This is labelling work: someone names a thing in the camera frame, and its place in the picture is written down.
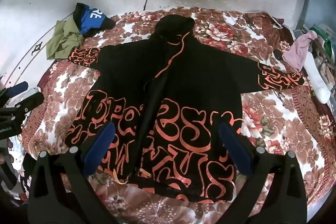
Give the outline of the black orange lettered jacket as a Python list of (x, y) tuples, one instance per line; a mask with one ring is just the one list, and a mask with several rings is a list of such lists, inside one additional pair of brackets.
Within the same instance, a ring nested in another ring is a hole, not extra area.
[(100, 75), (64, 143), (81, 145), (110, 122), (116, 132), (100, 168), (116, 181), (191, 202), (230, 201), (236, 166), (220, 125), (241, 130), (242, 94), (292, 89), (304, 80), (202, 44), (194, 24), (168, 15), (148, 39), (74, 49), (69, 61)]

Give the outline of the olive green garment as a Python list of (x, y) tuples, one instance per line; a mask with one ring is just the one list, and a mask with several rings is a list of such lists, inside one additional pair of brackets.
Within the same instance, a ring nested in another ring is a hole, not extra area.
[(78, 48), (84, 42), (84, 36), (80, 34), (75, 21), (69, 18), (66, 21), (58, 20), (54, 34), (46, 44), (47, 60), (64, 60), (74, 48)]

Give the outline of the pink cloth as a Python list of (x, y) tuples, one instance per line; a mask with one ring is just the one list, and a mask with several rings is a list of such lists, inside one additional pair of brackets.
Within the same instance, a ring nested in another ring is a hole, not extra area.
[(295, 39), (288, 51), (282, 54), (282, 59), (288, 63), (295, 71), (300, 72), (303, 68), (309, 45), (311, 41), (318, 37), (317, 33), (309, 30)]

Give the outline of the white sock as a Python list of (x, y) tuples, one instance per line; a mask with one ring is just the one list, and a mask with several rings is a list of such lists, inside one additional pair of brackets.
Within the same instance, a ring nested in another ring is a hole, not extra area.
[(310, 79), (315, 96), (321, 104), (326, 104), (331, 96), (331, 92), (319, 74), (311, 52), (307, 52), (303, 67)]

